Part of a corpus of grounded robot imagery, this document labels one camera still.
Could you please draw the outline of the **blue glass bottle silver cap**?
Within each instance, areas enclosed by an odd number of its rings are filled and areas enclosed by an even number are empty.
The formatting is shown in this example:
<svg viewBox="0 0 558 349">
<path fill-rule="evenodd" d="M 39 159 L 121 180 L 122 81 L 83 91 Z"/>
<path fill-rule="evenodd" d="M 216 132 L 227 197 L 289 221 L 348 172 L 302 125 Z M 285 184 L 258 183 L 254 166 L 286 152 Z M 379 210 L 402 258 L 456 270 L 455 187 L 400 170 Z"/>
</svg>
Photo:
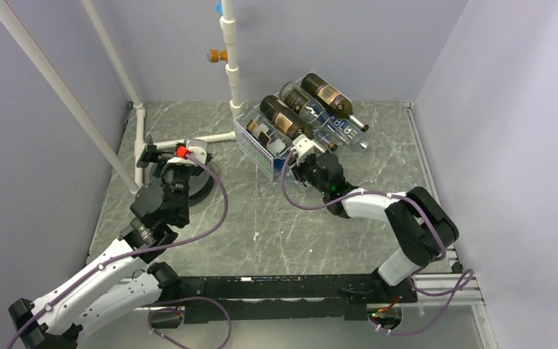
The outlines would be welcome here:
<svg viewBox="0 0 558 349">
<path fill-rule="evenodd" d="M 330 151 L 335 151 L 339 144 L 368 149 L 369 143 L 365 140 L 363 132 L 353 126 L 351 121 L 338 119 L 313 105 L 305 106 L 303 111 L 309 114 L 308 122 L 313 127 L 314 139 Z"/>
</svg>

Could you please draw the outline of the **clear glass bottle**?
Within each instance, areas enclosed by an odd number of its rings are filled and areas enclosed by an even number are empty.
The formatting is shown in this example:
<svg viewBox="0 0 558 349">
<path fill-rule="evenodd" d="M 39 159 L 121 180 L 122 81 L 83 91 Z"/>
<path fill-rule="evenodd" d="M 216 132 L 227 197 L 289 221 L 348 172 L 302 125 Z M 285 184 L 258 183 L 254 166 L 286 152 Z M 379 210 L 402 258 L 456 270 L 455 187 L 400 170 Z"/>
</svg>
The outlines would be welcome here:
<svg viewBox="0 0 558 349">
<path fill-rule="evenodd" d="M 280 99 L 312 128 L 312 139 L 324 151 L 336 151 L 338 139 L 330 116 L 324 107 L 294 81 L 286 83 L 279 92 Z"/>
</svg>

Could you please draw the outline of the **dark wine bottle brown label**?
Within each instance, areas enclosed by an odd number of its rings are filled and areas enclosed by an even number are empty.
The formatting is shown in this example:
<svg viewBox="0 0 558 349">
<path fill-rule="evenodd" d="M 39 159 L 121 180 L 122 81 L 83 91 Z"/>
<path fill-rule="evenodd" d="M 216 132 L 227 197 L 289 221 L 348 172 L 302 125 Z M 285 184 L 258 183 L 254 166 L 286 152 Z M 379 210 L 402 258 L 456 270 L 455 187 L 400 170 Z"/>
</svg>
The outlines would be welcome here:
<svg viewBox="0 0 558 349">
<path fill-rule="evenodd" d="M 361 132 L 368 131 L 369 126 L 355 115 L 352 101 L 321 76 L 314 72 L 308 73 L 303 77 L 300 85 L 333 116 L 351 121 Z"/>
</svg>

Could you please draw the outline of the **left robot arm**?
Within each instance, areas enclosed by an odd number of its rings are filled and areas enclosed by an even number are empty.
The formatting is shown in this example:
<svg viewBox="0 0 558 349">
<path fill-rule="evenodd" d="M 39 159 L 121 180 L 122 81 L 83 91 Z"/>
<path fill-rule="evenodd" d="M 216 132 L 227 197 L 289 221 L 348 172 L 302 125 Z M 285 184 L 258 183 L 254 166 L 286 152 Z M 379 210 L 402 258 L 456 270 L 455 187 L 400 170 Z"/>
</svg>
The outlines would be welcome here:
<svg viewBox="0 0 558 349">
<path fill-rule="evenodd" d="M 134 217 L 95 260 L 75 276 L 34 300 L 21 298 L 8 309 L 17 330 L 8 346 L 77 348 L 111 321 L 139 306 L 174 303 L 180 279 L 155 259 L 177 239 L 175 228 L 190 222 L 190 178 L 211 160 L 207 143 L 187 140 L 173 153 L 148 143 L 137 165 L 155 164 L 153 179 L 136 193 Z"/>
</svg>

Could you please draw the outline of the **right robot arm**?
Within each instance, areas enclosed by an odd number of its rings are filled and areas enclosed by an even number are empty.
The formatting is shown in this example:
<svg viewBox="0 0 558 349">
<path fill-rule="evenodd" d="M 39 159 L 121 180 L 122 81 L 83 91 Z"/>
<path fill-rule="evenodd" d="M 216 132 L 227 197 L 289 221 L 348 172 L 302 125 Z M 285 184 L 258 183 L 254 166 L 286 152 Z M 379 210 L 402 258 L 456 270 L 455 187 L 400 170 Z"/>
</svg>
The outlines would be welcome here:
<svg viewBox="0 0 558 349">
<path fill-rule="evenodd" d="M 371 274 L 372 294 L 381 302 L 396 296 L 408 277 L 444 259 L 447 248 L 458 240 L 456 224 L 426 188 L 416 186 L 399 193 L 359 188 L 346 180 L 343 166 L 332 153 L 292 151 L 282 170 L 291 170 L 297 181 L 322 195 L 320 209 L 344 219 L 389 224 L 399 247 Z"/>
</svg>

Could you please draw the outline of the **blue bottle in rack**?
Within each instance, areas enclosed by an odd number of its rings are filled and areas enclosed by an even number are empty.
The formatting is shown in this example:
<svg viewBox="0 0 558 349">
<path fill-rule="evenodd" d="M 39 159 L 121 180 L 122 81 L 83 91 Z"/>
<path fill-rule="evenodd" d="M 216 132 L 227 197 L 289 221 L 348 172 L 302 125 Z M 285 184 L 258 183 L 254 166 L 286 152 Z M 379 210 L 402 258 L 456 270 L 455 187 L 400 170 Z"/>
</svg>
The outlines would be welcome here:
<svg viewBox="0 0 558 349">
<path fill-rule="evenodd" d="M 277 159 L 266 151 L 254 138 L 246 138 L 239 142 L 239 146 L 250 160 L 271 180 L 276 180 L 280 176 L 281 169 L 285 163 L 284 159 Z"/>
</svg>

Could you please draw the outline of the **grey round perforated disc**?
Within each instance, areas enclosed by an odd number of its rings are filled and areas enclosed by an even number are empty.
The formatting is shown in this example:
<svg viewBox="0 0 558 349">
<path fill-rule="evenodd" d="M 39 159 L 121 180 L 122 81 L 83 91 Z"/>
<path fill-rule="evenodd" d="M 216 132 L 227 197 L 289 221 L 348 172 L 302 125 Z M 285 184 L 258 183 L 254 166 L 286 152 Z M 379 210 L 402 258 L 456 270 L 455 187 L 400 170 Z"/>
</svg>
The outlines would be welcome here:
<svg viewBox="0 0 558 349">
<path fill-rule="evenodd" d="M 164 152 L 160 155 L 157 163 L 153 163 L 149 170 L 149 183 L 160 182 L 160 172 L 167 161 L 175 155 Z M 189 179 L 189 206 L 195 206 L 201 203 L 212 191 L 214 179 L 203 169 L 199 169 Z"/>
</svg>

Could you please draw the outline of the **orange nozzle on pipe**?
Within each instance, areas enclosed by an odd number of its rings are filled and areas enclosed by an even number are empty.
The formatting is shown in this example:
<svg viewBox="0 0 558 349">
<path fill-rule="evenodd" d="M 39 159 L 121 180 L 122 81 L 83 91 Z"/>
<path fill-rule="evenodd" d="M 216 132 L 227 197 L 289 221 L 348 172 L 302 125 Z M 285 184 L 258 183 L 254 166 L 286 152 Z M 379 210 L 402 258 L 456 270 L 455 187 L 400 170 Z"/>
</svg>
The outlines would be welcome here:
<svg viewBox="0 0 558 349">
<path fill-rule="evenodd" d="M 210 49 L 207 52 L 207 60 L 210 63 L 228 62 L 227 50 Z"/>
</svg>

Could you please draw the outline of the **diagonal white pole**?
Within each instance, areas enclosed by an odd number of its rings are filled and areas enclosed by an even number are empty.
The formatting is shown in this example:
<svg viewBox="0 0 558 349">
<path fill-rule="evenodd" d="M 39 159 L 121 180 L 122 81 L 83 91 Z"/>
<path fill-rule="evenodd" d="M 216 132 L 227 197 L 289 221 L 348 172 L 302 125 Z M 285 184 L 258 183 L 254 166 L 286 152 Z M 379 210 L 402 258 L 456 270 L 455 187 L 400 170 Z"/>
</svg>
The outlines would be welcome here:
<svg viewBox="0 0 558 349">
<path fill-rule="evenodd" d="M 8 1 L 0 1 L 0 22 L 35 65 L 39 73 L 49 83 L 50 87 L 62 100 L 67 109 L 84 129 L 85 133 L 88 134 L 102 155 L 116 171 L 117 175 L 126 183 L 130 192 L 136 193 L 139 190 L 138 184 L 136 184 L 134 178 L 127 172 L 126 167 L 118 159 L 115 151 L 109 146 L 107 140 L 102 136 L 95 123 L 89 117 L 83 104 L 74 95 L 72 89 L 54 67 L 52 61 L 40 47 L 37 40 L 31 35 L 31 32 L 24 25 Z"/>
</svg>

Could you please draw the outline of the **blue clip on pipe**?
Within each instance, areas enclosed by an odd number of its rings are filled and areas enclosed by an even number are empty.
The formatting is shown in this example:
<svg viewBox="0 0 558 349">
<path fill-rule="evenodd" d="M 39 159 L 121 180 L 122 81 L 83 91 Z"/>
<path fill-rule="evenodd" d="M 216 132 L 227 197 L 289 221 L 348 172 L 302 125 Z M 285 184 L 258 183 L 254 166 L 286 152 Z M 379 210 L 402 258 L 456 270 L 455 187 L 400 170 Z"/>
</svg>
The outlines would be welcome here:
<svg viewBox="0 0 558 349">
<path fill-rule="evenodd" d="M 216 5 L 216 11 L 220 14 L 223 15 L 223 8 L 222 8 L 222 3 L 219 1 Z"/>
</svg>

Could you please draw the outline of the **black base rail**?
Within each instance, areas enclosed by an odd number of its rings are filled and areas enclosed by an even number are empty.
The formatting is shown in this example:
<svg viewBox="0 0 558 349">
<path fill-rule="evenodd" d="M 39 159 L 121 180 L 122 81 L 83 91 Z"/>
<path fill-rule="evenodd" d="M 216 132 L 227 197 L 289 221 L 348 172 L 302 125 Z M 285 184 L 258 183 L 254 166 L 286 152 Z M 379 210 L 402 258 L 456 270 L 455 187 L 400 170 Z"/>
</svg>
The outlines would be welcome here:
<svg viewBox="0 0 558 349">
<path fill-rule="evenodd" d="M 420 274 L 397 286 L 366 273 L 300 276 L 182 276 L 153 306 L 180 306 L 185 324 L 232 320 L 342 318 L 364 321 L 379 308 L 483 305 L 477 281 L 457 273 Z"/>
</svg>

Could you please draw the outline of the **white PVC pipe frame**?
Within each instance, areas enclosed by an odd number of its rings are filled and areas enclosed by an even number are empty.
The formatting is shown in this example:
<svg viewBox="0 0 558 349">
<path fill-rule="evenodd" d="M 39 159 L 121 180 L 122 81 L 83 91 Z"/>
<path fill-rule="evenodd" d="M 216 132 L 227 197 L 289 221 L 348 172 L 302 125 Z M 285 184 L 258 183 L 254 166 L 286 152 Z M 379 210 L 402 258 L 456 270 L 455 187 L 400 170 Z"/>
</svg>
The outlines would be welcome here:
<svg viewBox="0 0 558 349">
<path fill-rule="evenodd" d="M 132 107 L 135 115 L 135 138 L 134 138 L 134 155 L 137 160 L 140 156 L 146 143 L 144 141 L 145 137 L 145 119 L 146 119 L 146 107 L 140 98 L 140 94 L 136 90 L 135 83 L 132 81 L 129 71 L 126 68 L 123 60 L 121 59 L 118 50 L 111 40 L 110 34 L 106 29 L 100 14 L 91 0 L 83 0 L 83 8 L 86 11 L 91 23 L 100 38 L 105 52 L 108 55 L 112 66 L 116 70 L 118 79 L 121 82 L 126 94 L 128 95 L 130 101 L 132 102 Z M 223 15 L 219 19 L 219 23 L 222 29 L 223 40 L 225 43 L 225 49 L 227 50 L 228 62 L 225 63 L 225 71 L 228 79 L 228 84 L 230 86 L 231 99 L 229 101 L 230 110 L 232 117 L 235 119 L 243 114 L 243 101 L 240 97 L 240 70 L 238 64 L 237 55 L 237 30 L 236 30 L 236 19 L 234 15 L 233 2 L 232 1 L 221 1 L 223 8 Z"/>
</svg>

